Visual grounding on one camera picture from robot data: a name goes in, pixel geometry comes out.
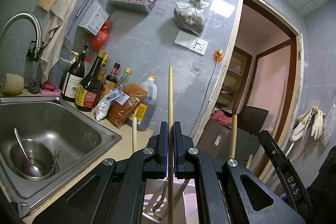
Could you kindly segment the grey wall shelf basket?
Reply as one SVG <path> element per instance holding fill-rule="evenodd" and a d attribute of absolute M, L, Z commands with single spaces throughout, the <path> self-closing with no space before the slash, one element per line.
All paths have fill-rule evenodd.
<path fill-rule="evenodd" d="M 151 0 L 109 0 L 113 7 L 119 10 L 138 12 L 148 15 L 154 8 Z"/>

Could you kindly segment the dark soy sauce bottle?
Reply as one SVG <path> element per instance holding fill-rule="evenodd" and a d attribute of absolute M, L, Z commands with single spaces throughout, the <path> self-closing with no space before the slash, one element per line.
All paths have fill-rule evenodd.
<path fill-rule="evenodd" d="M 98 75 L 105 56 L 106 52 L 99 50 L 92 68 L 80 81 L 77 87 L 75 106 L 80 111 L 91 112 L 94 108 L 101 86 L 101 81 L 98 79 Z"/>

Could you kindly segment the white perforated wall box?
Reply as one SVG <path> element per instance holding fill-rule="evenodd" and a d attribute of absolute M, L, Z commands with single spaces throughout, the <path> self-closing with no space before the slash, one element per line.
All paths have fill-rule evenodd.
<path fill-rule="evenodd" d="M 98 0 L 94 0 L 82 17 L 79 27 L 96 36 L 110 15 Z"/>

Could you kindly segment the beige hanging towel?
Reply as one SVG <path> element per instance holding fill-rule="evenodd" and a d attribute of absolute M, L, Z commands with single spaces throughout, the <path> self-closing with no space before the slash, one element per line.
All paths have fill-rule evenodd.
<path fill-rule="evenodd" d="M 42 81 L 49 78 L 50 70 L 58 62 L 63 46 L 64 35 L 68 20 L 75 8 L 77 0 L 58 0 L 51 7 L 51 19 L 43 34 L 45 43 L 41 59 Z"/>

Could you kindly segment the spoon in bowl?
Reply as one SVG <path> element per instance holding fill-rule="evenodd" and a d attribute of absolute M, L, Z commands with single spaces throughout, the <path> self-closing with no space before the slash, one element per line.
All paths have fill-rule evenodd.
<path fill-rule="evenodd" d="M 23 147 L 23 143 L 21 141 L 21 138 L 19 136 L 19 133 L 18 133 L 18 130 L 17 128 L 14 129 L 14 134 L 15 134 L 15 137 L 17 139 L 17 142 L 19 144 L 19 147 L 21 148 L 25 158 L 26 158 L 26 161 L 27 161 L 27 170 L 28 172 L 30 173 L 31 176 L 33 177 L 42 177 L 42 172 L 41 172 L 41 169 L 39 166 L 37 166 L 36 164 L 34 164 L 30 158 L 28 157 L 24 147 Z"/>

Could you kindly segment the wooden chopstick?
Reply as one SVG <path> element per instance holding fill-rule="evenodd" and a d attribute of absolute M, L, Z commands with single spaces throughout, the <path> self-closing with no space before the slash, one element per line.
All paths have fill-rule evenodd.
<path fill-rule="evenodd" d="M 173 68 L 169 66 L 168 73 L 168 128 L 169 128 L 169 140 L 168 140 L 168 214 L 167 223 L 173 224 L 173 199 L 174 199 L 174 189 L 173 189 Z"/>
<path fill-rule="evenodd" d="M 235 158 L 235 152 L 236 152 L 236 141 L 237 141 L 237 123 L 238 123 L 238 116 L 234 114 L 232 116 L 232 125 L 231 125 L 231 141 L 230 141 L 230 150 L 228 159 L 234 159 Z"/>
<path fill-rule="evenodd" d="M 137 118 L 134 116 L 132 118 L 132 152 L 137 151 Z"/>

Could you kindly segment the white plastic utensil holder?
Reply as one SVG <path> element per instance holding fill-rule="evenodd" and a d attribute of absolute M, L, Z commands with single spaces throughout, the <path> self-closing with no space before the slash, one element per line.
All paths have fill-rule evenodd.
<path fill-rule="evenodd" d="M 198 223 L 195 182 L 175 178 L 173 223 Z M 167 180 L 147 180 L 142 223 L 168 223 Z"/>

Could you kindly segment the loofah sponge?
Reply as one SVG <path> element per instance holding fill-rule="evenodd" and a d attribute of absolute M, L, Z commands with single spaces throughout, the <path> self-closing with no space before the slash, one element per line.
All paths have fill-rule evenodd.
<path fill-rule="evenodd" d="M 24 88 L 24 79 L 20 75 L 6 73 L 1 79 L 1 93 L 9 95 L 21 94 Z"/>

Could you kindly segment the dark pump bottle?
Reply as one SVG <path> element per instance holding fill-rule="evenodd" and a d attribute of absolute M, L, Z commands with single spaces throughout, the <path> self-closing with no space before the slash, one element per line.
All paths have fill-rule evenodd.
<path fill-rule="evenodd" d="M 85 76 L 84 60 L 88 46 L 84 46 L 84 50 L 80 53 L 78 59 L 70 66 L 67 71 L 64 84 L 62 87 L 62 98 L 68 102 L 74 102 L 76 91 L 80 81 Z"/>

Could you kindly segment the chrome faucet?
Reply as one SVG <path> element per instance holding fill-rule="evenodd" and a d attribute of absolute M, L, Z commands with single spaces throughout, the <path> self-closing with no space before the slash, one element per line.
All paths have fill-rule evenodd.
<path fill-rule="evenodd" d="M 38 61 L 43 51 L 42 28 L 37 17 L 31 12 L 23 11 L 13 15 L 1 29 L 1 44 L 23 42 L 23 50 L 30 61 Z"/>

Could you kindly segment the dark cabinet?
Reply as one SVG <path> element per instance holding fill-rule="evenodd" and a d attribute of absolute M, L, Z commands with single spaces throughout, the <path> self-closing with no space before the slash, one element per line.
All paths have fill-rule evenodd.
<path fill-rule="evenodd" d="M 228 160 L 231 144 L 231 129 L 209 120 L 197 143 L 197 148 L 208 153 L 213 159 Z M 241 129 L 237 130 L 235 159 L 246 164 L 250 155 L 255 155 L 260 143 L 256 136 Z"/>

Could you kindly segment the steel bowl in sink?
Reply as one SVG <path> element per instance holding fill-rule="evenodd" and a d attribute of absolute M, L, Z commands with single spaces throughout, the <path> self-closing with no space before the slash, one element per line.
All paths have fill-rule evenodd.
<path fill-rule="evenodd" d="M 51 177 L 54 170 L 54 155 L 44 144 L 33 139 L 22 139 L 23 147 L 30 160 L 40 167 L 42 177 L 33 177 L 27 170 L 26 158 L 18 142 L 10 147 L 10 159 L 17 173 L 29 181 L 42 181 Z"/>

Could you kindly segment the red plastic bag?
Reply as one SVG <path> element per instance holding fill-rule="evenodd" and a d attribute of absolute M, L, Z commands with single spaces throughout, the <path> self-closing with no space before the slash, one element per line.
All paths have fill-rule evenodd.
<path fill-rule="evenodd" d="M 97 35 L 91 36 L 91 44 L 95 51 L 99 51 L 102 46 L 106 43 L 108 40 L 108 29 L 110 26 L 109 20 L 106 20 L 103 24 L 102 28 L 98 31 Z"/>

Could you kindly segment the orange wall hook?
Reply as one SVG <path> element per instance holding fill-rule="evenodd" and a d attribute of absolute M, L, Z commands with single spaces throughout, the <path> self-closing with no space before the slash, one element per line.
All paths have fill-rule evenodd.
<path fill-rule="evenodd" d="M 223 50 L 222 49 L 216 49 L 213 54 L 214 60 L 219 63 L 223 59 Z"/>

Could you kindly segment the pink soap dish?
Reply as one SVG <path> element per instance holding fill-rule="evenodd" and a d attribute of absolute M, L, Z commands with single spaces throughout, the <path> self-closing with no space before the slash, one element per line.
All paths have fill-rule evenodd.
<path fill-rule="evenodd" d="M 61 90 L 57 88 L 54 84 L 44 82 L 39 87 L 40 95 L 44 97 L 60 97 Z"/>

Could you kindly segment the white wall switch socket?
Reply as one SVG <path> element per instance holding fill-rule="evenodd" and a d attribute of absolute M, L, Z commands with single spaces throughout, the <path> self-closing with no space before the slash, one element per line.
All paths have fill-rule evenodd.
<path fill-rule="evenodd" d="M 174 43 L 178 46 L 193 51 L 199 55 L 204 55 L 208 46 L 208 42 L 197 38 L 187 32 L 179 31 Z"/>

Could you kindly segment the steel kitchen sink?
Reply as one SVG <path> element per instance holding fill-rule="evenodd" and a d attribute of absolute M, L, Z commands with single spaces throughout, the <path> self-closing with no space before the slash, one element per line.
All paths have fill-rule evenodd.
<path fill-rule="evenodd" d="M 29 181 L 16 170 L 10 149 L 21 138 L 58 152 L 55 174 Z M 122 139 L 68 102 L 57 97 L 1 98 L 1 182 L 23 218 L 87 169 Z"/>

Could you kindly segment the white rubber gloves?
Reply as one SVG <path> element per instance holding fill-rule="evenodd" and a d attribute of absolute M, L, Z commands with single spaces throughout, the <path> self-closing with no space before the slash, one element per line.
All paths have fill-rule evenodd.
<path fill-rule="evenodd" d="M 310 135 L 316 140 L 322 135 L 323 112 L 317 106 L 311 106 L 304 114 L 297 118 L 298 125 L 293 129 L 290 141 L 292 143 L 303 138 L 311 125 Z"/>

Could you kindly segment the yellow capped clear bottle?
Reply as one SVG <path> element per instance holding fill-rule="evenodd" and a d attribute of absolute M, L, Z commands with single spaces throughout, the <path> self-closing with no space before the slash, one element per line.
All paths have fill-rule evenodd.
<path fill-rule="evenodd" d="M 130 73 L 131 73 L 131 69 L 130 68 L 125 68 L 125 71 L 124 71 L 122 77 L 118 80 L 118 82 L 116 84 L 117 89 L 123 90 L 127 86 L 128 81 L 129 81 Z"/>

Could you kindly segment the red capped sauce bottle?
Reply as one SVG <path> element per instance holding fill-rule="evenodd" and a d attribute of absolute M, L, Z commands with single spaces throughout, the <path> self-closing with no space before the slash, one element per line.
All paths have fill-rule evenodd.
<path fill-rule="evenodd" d="M 101 100 L 111 89 L 113 89 L 117 84 L 117 73 L 120 68 L 119 63 L 115 63 L 113 69 L 109 75 L 106 76 L 103 84 L 102 89 L 100 92 L 99 100 Z"/>

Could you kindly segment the orange spice bag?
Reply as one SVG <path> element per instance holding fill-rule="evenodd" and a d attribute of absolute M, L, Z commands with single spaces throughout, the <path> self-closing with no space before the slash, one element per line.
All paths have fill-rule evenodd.
<path fill-rule="evenodd" d="M 116 128 L 120 128 L 124 124 L 148 94 L 138 84 L 128 84 L 122 92 L 122 95 L 112 102 L 106 116 L 107 120 Z"/>

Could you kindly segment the black monitor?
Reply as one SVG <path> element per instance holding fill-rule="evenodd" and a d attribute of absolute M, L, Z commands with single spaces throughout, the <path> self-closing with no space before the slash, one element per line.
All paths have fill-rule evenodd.
<path fill-rule="evenodd" d="M 238 114 L 238 128 L 257 136 L 268 116 L 269 111 L 253 106 L 243 106 Z"/>

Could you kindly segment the large oil jug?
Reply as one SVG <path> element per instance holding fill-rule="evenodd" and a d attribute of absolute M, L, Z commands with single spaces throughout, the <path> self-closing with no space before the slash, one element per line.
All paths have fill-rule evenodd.
<path fill-rule="evenodd" d="M 133 117 L 137 118 L 137 130 L 146 131 L 156 108 L 157 86 L 154 83 L 155 77 L 148 75 L 146 81 L 141 83 L 141 87 L 147 91 L 147 96 L 141 101 L 140 105 L 126 120 L 126 123 L 132 126 Z"/>

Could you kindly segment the hanging plastic bag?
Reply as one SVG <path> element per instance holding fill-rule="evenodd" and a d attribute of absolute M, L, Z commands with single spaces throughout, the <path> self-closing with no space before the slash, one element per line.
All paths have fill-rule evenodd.
<path fill-rule="evenodd" d="M 206 0 L 177 2 L 174 8 L 174 20 L 180 28 L 199 36 L 205 27 L 203 10 L 209 5 Z"/>

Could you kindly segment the white powder bag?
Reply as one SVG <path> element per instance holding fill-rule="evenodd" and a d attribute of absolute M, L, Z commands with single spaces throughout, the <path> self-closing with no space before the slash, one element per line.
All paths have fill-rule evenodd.
<path fill-rule="evenodd" d="M 122 91 L 118 88 L 111 89 L 107 94 L 99 101 L 94 111 L 94 118 L 96 121 L 100 121 L 106 117 L 108 110 L 114 100 L 122 95 Z"/>

